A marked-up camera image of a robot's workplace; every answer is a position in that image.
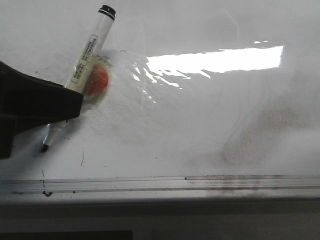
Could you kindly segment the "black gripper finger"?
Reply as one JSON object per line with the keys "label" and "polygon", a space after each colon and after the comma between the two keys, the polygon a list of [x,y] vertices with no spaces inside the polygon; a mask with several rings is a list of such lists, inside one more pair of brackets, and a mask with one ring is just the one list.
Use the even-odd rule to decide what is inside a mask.
{"label": "black gripper finger", "polygon": [[0,64],[0,157],[12,154],[15,135],[77,118],[83,95]]}

